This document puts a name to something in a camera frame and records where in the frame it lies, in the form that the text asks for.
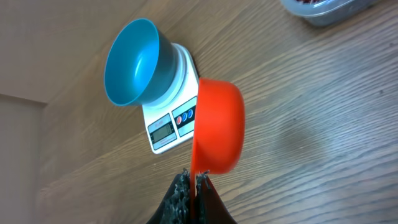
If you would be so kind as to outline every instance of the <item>wood grain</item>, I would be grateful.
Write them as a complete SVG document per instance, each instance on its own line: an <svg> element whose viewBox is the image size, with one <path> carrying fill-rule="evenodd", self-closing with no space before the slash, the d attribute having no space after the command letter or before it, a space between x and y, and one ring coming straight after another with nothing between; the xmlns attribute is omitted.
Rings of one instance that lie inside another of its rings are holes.
<svg viewBox="0 0 398 224"><path fill-rule="evenodd" d="M122 25L149 17L241 89L241 160L211 176L238 223L396 223L397 13L386 0L315 29L277 1L149 0ZM106 98L113 38L44 111L41 223L145 223L190 165L191 141L153 154L141 108Z"/></svg>

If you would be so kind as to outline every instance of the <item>blue bowl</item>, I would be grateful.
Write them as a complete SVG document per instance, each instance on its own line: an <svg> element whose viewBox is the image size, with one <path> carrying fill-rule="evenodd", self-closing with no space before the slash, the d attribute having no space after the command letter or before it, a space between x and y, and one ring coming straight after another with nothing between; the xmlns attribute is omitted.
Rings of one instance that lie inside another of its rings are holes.
<svg viewBox="0 0 398 224"><path fill-rule="evenodd" d="M118 106L143 105L161 97L177 69L177 53L148 19L137 19L118 35L105 65L108 98Z"/></svg>

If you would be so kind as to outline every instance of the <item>orange plastic cup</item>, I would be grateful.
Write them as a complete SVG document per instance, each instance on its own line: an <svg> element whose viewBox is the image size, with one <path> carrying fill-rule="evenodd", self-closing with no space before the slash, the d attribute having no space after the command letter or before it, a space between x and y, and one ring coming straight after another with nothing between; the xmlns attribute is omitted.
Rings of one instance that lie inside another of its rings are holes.
<svg viewBox="0 0 398 224"><path fill-rule="evenodd" d="M244 138L244 103L232 83L199 79L191 161L191 202L195 176L210 171L225 174L240 158Z"/></svg>

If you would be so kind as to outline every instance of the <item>transparent bowl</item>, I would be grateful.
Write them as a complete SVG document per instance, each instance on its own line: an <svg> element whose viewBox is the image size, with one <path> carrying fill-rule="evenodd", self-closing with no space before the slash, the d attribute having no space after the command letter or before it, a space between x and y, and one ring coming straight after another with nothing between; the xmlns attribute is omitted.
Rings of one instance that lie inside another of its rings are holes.
<svg viewBox="0 0 398 224"><path fill-rule="evenodd" d="M315 26L328 26L368 8L378 0L280 0L292 14L303 17Z"/></svg>

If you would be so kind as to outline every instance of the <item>white scale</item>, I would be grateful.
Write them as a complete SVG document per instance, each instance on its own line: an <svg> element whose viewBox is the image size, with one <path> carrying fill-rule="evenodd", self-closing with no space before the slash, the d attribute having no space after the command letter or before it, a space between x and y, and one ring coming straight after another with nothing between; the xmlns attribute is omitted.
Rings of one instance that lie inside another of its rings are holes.
<svg viewBox="0 0 398 224"><path fill-rule="evenodd" d="M169 89L142 106L152 152L160 154L193 137L198 95L198 74L189 51L172 44L177 52L177 71Z"/></svg>

